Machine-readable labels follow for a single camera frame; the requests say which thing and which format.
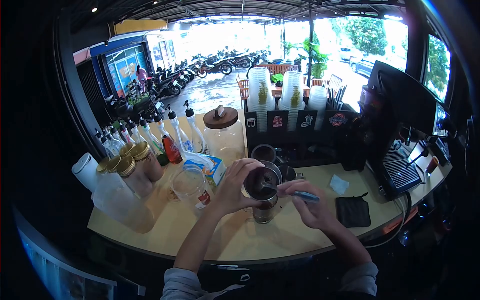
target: espresso machine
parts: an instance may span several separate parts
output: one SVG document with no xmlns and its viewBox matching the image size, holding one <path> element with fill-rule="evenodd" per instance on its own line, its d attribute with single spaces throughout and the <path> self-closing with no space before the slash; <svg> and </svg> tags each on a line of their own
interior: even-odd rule
<svg viewBox="0 0 480 300">
<path fill-rule="evenodd" d="M 377 61 L 360 99 L 361 114 L 371 122 L 367 161 L 387 200 L 421 184 L 415 164 L 395 138 L 402 127 L 424 136 L 446 136 L 447 113 L 438 98 L 410 75 Z"/>
</svg>

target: woman in pink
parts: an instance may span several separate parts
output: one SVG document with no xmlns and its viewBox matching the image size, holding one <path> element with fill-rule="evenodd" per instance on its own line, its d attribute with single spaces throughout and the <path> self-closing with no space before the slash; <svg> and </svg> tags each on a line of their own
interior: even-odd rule
<svg viewBox="0 0 480 300">
<path fill-rule="evenodd" d="M 145 92 L 145 82 L 147 81 L 147 71 L 144 68 L 141 68 L 140 65 L 137 65 L 137 71 L 135 72 L 137 75 L 138 81 L 142 86 L 142 92 Z"/>
</svg>

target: parked car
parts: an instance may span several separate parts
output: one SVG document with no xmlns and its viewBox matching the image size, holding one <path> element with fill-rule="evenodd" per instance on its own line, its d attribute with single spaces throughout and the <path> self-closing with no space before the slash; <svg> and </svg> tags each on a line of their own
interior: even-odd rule
<svg viewBox="0 0 480 300">
<path fill-rule="evenodd" d="M 362 59 L 352 58 L 349 65 L 352 68 L 353 72 L 362 73 L 370 76 L 370 74 L 372 73 L 373 65 L 377 60 L 388 63 L 389 65 L 394 66 L 401 71 L 405 71 L 405 66 L 407 65 L 407 61 L 405 59 L 396 57 L 388 58 L 380 55 L 368 55 L 363 57 Z"/>
<path fill-rule="evenodd" d="M 373 65 L 375 64 L 377 59 L 377 57 L 374 57 L 372 55 L 365 56 L 362 59 L 352 58 L 349 65 L 352 68 L 353 72 L 363 73 L 367 76 L 370 76 L 370 74 L 372 73 Z"/>
<path fill-rule="evenodd" d="M 340 56 L 340 59 L 344 60 L 344 61 L 349 61 L 350 56 L 352 56 L 352 57 L 363 57 L 362 52 L 358 49 L 355 49 L 355 48 L 346 48 L 346 47 L 340 48 L 340 49 L 338 49 L 338 54 Z"/>
</svg>

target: gold lid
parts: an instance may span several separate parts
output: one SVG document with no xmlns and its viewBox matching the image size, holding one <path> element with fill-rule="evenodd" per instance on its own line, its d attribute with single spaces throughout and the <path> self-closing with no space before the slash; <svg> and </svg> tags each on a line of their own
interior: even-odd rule
<svg viewBox="0 0 480 300">
<path fill-rule="evenodd" d="M 135 159 L 132 156 L 125 156 L 122 158 L 117 166 L 117 173 L 120 176 L 129 174 L 135 168 Z"/>
<path fill-rule="evenodd" d="M 96 171 L 98 173 L 105 173 L 107 171 L 107 164 L 110 161 L 110 158 L 107 156 L 104 159 L 100 160 L 98 166 L 96 167 Z"/>
<path fill-rule="evenodd" d="M 135 160 L 141 160 L 145 156 L 148 155 L 148 151 L 150 151 L 150 146 L 147 142 L 140 142 L 133 147 L 130 151 L 130 155 L 135 158 Z"/>
<path fill-rule="evenodd" d="M 115 173 L 117 171 L 117 165 L 119 164 L 120 159 L 120 156 L 115 156 L 108 162 L 107 171 L 109 173 Z"/>
<path fill-rule="evenodd" d="M 135 147 L 134 142 L 128 142 L 120 148 L 120 157 L 125 157 L 130 154 L 130 151 Z"/>
</svg>

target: stack of plastic cups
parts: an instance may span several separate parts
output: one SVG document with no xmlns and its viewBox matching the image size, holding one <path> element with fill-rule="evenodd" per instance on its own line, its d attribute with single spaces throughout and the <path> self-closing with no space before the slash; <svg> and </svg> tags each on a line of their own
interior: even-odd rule
<svg viewBox="0 0 480 300">
<path fill-rule="evenodd" d="M 272 96 L 270 72 L 267 68 L 255 67 L 249 72 L 248 111 L 257 112 L 258 132 L 267 131 L 267 112 L 275 110 L 275 98 Z"/>
<path fill-rule="evenodd" d="M 314 130 L 320 130 L 324 121 L 325 107 L 327 105 L 327 89 L 320 85 L 314 85 L 310 89 L 308 108 L 317 110 Z"/>
<path fill-rule="evenodd" d="M 282 97 L 278 101 L 278 108 L 288 110 L 288 131 L 295 131 L 299 110 L 305 108 L 302 83 L 303 77 L 299 72 L 287 71 L 283 75 Z"/>
</svg>

